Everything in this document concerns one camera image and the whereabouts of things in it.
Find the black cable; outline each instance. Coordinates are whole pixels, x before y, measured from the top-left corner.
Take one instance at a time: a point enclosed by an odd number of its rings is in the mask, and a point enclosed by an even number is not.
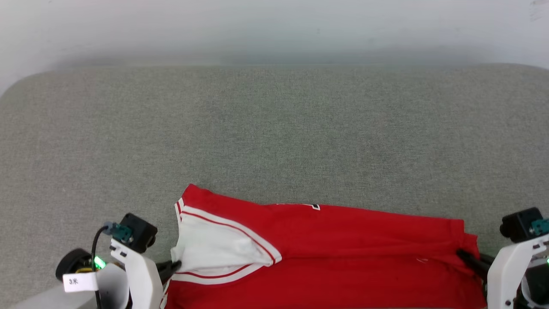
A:
[[[96,247],[97,247],[97,241],[99,240],[99,236],[101,233],[108,229],[108,227],[102,227],[100,228],[95,237],[93,238],[93,244],[92,244],[92,272],[96,272]],[[96,302],[97,302],[97,309],[101,309],[101,297],[99,296],[99,291],[96,291]]]

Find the red garment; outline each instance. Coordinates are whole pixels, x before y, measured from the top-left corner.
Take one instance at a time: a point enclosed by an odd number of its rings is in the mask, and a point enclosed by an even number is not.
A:
[[[464,249],[479,255],[477,237],[464,232],[462,220],[329,205],[258,205],[194,185],[176,211],[180,231],[186,222],[199,233],[220,228],[214,239],[226,231],[234,235],[227,241],[244,244],[227,261],[254,256],[257,263],[209,269],[208,259],[198,258],[199,267],[172,278],[166,309],[486,306],[480,279],[455,254]],[[191,242],[178,243],[172,259],[183,254],[184,265],[194,263],[190,254],[202,249]]]

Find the yellow component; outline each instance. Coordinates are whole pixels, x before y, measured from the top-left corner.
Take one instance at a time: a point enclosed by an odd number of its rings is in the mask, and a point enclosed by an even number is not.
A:
[[[77,270],[75,274],[90,273],[90,272],[92,272],[92,268],[91,267],[85,267],[85,268],[80,268],[79,270]]]

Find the red fabric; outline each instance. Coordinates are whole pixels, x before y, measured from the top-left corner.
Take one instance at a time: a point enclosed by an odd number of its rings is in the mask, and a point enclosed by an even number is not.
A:
[[[258,205],[190,185],[187,206],[259,234],[282,260],[234,282],[172,281],[167,309],[484,308],[480,279],[456,256],[478,256],[462,220],[320,205]]]

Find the red stripe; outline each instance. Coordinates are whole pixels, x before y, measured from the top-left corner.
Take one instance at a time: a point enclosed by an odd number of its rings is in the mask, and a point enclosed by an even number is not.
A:
[[[238,268],[236,271],[232,272],[232,273],[228,273],[228,274],[224,274],[224,275],[219,275],[219,276],[203,276],[203,275],[198,275],[198,274],[195,274],[195,273],[191,273],[191,272],[186,272],[186,273],[176,273],[176,274],[184,274],[184,275],[193,275],[195,277],[198,277],[198,278],[204,278],[204,279],[217,279],[217,278],[223,278],[223,277],[228,277],[230,275],[234,275],[236,273],[238,273],[239,271],[241,271],[242,269],[250,266],[251,264],[249,265],[244,265],[240,268]]]
[[[243,230],[241,230],[241,229],[239,229],[239,228],[237,228],[237,227],[234,227],[234,226],[232,226],[232,225],[230,225],[230,224],[215,222],[215,221],[213,221],[213,220],[204,218],[204,217],[199,216],[199,215],[194,214],[194,213],[189,213],[189,212],[186,212],[186,211],[183,211],[182,213],[188,214],[188,215],[191,215],[191,216],[198,217],[198,218],[200,218],[200,219],[209,221],[209,222],[211,222],[211,223],[216,223],[216,224],[219,224],[219,225],[224,225],[224,226],[226,226],[226,227],[230,227],[230,228],[237,229],[237,230],[241,231],[242,233],[244,233],[244,235],[250,237],[250,239],[252,239],[252,240],[253,240],[256,244],[258,244],[263,250],[265,250],[265,252],[267,252],[267,254],[269,255],[269,257],[270,257],[271,260],[273,261],[273,264],[276,263],[275,258],[272,256],[272,254],[271,254],[269,251],[267,251],[267,249],[265,249],[265,247],[263,247],[259,242],[257,242],[254,238],[252,238],[250,235],[248,235],[248,233],[244,232]]]

